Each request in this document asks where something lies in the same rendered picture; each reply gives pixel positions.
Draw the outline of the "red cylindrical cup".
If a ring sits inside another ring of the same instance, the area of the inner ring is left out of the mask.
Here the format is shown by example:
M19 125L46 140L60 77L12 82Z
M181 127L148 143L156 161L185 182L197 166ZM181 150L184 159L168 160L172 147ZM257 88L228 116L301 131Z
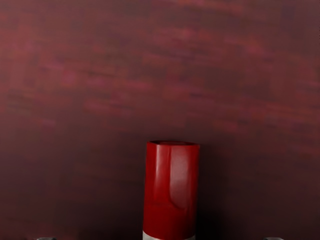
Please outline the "red cylindrical cup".
M142 240L196 240L200 146L146 144Z

